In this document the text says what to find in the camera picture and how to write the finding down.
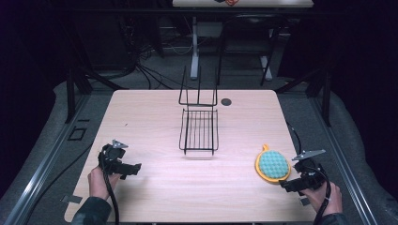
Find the black metal stand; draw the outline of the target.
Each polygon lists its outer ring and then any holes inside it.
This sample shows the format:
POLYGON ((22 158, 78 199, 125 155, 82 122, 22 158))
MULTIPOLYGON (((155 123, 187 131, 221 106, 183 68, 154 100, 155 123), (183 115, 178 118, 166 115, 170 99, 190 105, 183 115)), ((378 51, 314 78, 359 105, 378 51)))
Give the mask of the black metal stand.
POLYGON ((67 87, 67 103, 68 103, 68 114, 66 119, 66 124, 70 123, 72 118, 76 114, 76 100, 75 100, 75 88, 84 95, 90 95, 93 91, 93 87, 88 81, 89 78, 92 78, 105 86, 111 88, 112 90, 125 90, 125 87, 122 87, 114 82, 107 80, 106 78, 100 76, 98 72, 84 66, 80 61, 76 59, 69 58, 66 61, 66 68, 68 69, 66 75, 66 87, 67 87))
POLYGON ((316 98, 321 95, 321 118, 329 127, 329 106, 331 96, 331 74, 326 68, 316 68, 309 73, 304 74, 284 86, 275 90, 277 94, 282 94, 288 90, 298 86, 300 83, 309 82, 305 95, 308 98, 316 98))

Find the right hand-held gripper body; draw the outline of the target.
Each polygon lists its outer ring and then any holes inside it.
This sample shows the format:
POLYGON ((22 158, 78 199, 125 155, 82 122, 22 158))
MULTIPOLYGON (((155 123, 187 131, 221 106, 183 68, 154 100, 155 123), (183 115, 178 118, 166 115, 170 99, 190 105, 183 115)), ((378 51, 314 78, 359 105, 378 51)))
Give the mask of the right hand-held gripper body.
POLYGON ((320 163, 314 161, 314 157, 324 154, 325 150, 303 151, 294 157, 297 163, 294 165, 295 170, 300 174, 300 178, 293 180, 295 191, 303 189, 318 189, 327 180, 325 171, 320 163))

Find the black chair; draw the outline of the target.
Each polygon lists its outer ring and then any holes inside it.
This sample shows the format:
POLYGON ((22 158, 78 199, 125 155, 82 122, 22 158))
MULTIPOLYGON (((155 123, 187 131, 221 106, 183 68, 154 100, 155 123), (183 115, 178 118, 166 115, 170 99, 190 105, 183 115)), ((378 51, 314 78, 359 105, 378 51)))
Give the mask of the black chair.
POLYGON ((221 82, 223 70, 261 69, 263 85, 268 79, 268 70, 273 57, 278 36, 287 24, 287 19, 277 14, 238 14, 225 21, 220 34, 218 47, 217 83, 221 82), (235 59, 245 59, 256 56, 258 67, 245 67, 244 63, 229 63, 226 67, 223 59, 233 56, 235 59))

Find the person's right hand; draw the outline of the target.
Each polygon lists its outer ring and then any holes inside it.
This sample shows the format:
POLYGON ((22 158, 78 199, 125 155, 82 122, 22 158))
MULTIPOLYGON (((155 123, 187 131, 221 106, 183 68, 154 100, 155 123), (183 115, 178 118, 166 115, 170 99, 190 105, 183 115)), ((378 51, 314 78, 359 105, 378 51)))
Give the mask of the person's right hand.
POLYGON ((323 215, 338 214, 343 212, 342 193, 338 186, 330 183, 330 196, 327 194, 327 184, 324 183, 322 187, 317 190, 303 189, 302 193, 309 199, 312 207, 316 212, 319 212, 324 200, 329 200, 323 215))

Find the yellow and green sponge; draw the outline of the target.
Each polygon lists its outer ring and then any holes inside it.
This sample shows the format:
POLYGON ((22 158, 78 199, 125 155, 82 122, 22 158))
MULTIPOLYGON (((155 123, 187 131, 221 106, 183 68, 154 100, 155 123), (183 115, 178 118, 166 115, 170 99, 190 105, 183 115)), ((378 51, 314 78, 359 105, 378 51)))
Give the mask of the yellow and green sponge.
POLYGON ((256 157, 254 168, 261 178, 271 184, 285 181, 291 173, 291 166, 286 158, 280 152, 271 150, 266 143, 256 157))

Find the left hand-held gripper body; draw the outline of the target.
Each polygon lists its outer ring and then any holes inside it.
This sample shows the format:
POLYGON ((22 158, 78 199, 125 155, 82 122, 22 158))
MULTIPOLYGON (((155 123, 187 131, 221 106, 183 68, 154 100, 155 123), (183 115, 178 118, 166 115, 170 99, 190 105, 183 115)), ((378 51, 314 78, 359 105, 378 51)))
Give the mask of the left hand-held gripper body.
POLYGON ((121 161, 126 153, 127 146, 117 140, 105 144, 99 152, 99 167, 106 174, 128 174, 128 166, 121 161))

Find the person's left hand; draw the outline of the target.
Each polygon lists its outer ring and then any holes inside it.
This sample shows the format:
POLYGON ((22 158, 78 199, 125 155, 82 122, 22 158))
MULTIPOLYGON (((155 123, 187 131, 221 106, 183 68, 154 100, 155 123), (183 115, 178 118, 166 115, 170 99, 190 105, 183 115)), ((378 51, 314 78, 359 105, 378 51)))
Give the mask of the person's left hand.
MULTIPOLYGON (((108 175, 109 184, 111 185, 111 189, 114 189, 116 183, 120 178, 120 174, 115 173, 112 175, 108 175)), ((103 200, 108 200, 110 197, 108 188, 105 183, 105 178, 103 177, 103 172, 100 167, 95 167, 91 170, 89 175, 87 176, 88 185, 89 185, 89 196, 96 197, 103 200)))

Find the white desk with white legs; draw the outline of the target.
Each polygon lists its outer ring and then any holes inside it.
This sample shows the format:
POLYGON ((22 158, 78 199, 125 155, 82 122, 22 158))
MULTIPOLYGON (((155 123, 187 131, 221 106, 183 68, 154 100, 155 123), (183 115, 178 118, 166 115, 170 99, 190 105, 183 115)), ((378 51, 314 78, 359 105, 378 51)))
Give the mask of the white desk with white legs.
MULTIPOLYGON (((239 0, 235 5, 228 6, 225 0, 172 0, 173 7, 176 9, 215 9, 221 11, 227 9, 243 9, 250 11, 254 9, 293 9, 311 8, 313 0, 239 0)), ((191 78, 196 80, 199 76, 199 49, 198 38, 214 38, 221 34, 222 24, 220 22, 198 22, 193 14, 192 18, 192 58, 191 58, 191 78)))

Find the aluminium floor rail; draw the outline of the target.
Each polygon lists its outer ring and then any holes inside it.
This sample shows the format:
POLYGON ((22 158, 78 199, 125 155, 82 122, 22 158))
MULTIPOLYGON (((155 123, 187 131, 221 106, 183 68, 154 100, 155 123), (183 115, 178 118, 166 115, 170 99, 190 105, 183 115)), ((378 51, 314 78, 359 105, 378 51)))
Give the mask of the aluminium floor rail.
POLYGON ((90 96, 87 95, 78 98, 75 113, 66 123, 64 117, 68 115, 67 102, 60 96, 56 97, 49 120, 37 142, 5 196, 0 199, 0 225, 19 225, 26 222, 36 197, 60 155, 61 145, 71 133, 76 116, 81 113, 89 99, 90 96))
POLYGON ((371 207, 365 198, 364 192, 362 191, 358 180, 348 164, 342 146, 339 144, 332 127, 327 125, 322 116, 320 103, 317 99, 311 97, 309 98, 309 102, 315 111, 315 117, 321 124, 321 127, 328 137, 329 143, 331 145, 331 153, 336 161, 338 170, 344 180, 344 184, 350 195, 350 198, 355 205, 357 212, 359 213, 362 224, 379 225, 376 221, 375 214, 371 210, 371 207))

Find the black wire rack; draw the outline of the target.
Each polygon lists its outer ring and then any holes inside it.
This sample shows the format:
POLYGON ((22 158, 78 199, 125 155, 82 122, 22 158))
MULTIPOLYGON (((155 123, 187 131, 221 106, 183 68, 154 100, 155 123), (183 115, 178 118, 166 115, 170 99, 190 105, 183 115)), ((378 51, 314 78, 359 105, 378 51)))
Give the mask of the black wire rack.
POLYGON ((192 81, 183 70, 178 104, 182 107, 179 149, 184 154, 214 154, 219 149, 218 89, 215 82, 210 84, 211 89, 203 89, 201 76, 192 81))

